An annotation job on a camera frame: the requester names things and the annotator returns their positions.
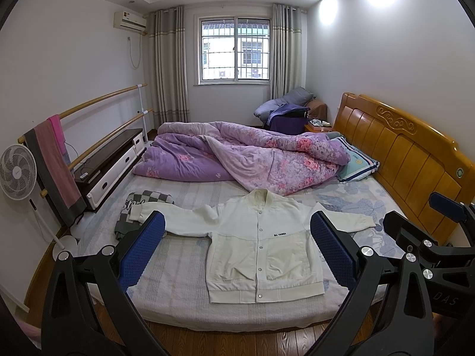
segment outdoor air conditioner unit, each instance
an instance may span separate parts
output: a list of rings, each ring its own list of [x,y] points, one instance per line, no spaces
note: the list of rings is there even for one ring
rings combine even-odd
[[[143,34],[147,28],[147,20],[130,12],[120,11],[114,13],[114,28]]]

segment gray curtain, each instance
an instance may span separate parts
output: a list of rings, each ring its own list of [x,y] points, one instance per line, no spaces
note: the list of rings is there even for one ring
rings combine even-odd
[[[149,82],[153,121],[188,122],[183,6],[150,13]]]
[[[270,98],[284,96],[302,81],[302,20],[300,8],[274,4],[271,33]]]

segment jacket collar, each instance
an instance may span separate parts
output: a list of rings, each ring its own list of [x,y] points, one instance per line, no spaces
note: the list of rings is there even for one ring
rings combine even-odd
[[[267,210],[271,207],[274,195],[267,189],[255,189],[248,195],[248,204],[255,210]]]

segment wooden rail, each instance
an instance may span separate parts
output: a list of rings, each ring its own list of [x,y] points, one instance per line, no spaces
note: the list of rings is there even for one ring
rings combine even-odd
[[[86,158],[89,154],[91,154],[96,148],[98,148],[101,144],[105,143],[108,141],[110,138],[112,138],[114,135],[120,133],[123,129],[125,129],[127,126],[130,126],[132,123],[134,123],[136,120],[140,119],[141,117],[145,116],[149,112],[152,112],[153,109],[148,109],[146,112],[139,113],[137,116],[134,116],[132,119],[130,119],[128,122],[122,124],[122,126],[116,128],[114,131],[110,132],[106,136],[104,136],[101,140],[99,140],[97,143],[94,143],[90,148],[88,148],[86,151],[84,151],[80,156],[78,156],[75,160],[71,162],[70,165],[68,165],[68,169],[72,170],[78,163],[80,163],[84,158]],[[48,190],[43,189],[40,193],[41,197],[44,198],[48,194]]]
[[[123,90],[118,90],[118,91],[115,91],[115,92],[111,92],[111,93],[108,93],[106,95],[103,95],[103,96],[99,96],[98,98],[95,98],[95,99],[92,99],[92,100],[89,100],[89,101],[86,101],[82,104],[79,104],[71,109],[68,109],[64,112],[61,112],[59,114],[59,118],[60,119],[63,119],[65,118],[66,116],[69,116],[69,115],[72,115],[74,114],[75,112],[77,111],[80,111],[86,107],[89,107],[89,106],[92,106],[93,104],[96,104],[100,101],[103,101],[103,100],[106,100],[106,99],[109,99],[113,96],[117,96],[117,95],[120,95],[121,93],[125,93],[125,92],[128,92],[128,91],[133,91],[133,90],[136,90],[140,87],[146,87],[147,86],[147,83],[144,83],[144,84],[138,84],[138,85],[134,85],[134,86],[131,86],[131,87],[127,87],[127,88],[124,88]],[[22,144],[22,143],[25,143],[25,136],[22,135],[18,138],[18,143]]]

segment bed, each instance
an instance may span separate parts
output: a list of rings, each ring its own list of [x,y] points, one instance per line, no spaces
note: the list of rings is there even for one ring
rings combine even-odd
[[[291,197],[308,205],[320,202],[330,210],[371,215],[376,227],[353,238],[380,255],[400,258],[404,253],[382,229],[384,215],[392,210],[445,242],[455,224],[429,208],[430,193],[439,191],[459,202],[470,202],[475,192],[472,163],[458,151],[455,141],[403,111],[350,93],[343,95],[334,128],[379,160],[379,171],[358,182],[341,184],[332,179]],[[247,193],[235,181],[188,183],[129,174],[87,227],[79,242],[80,255],[117,243],[113,229],[125,200],[129,193],[143,190],[170,194],[177,205],[189,209]],[[211,304],[205,283],[209,244],[207,238],[171,234],[162,240],[139,283],[128,290],[145,320],[201,331],[304,328],[332,318],[348,292],[323,262],[324,295],[268,304]],[[97,287],[91,285],[90,289],[101,301]],[[383,294],[384,287],[380,287],[374,301]]]

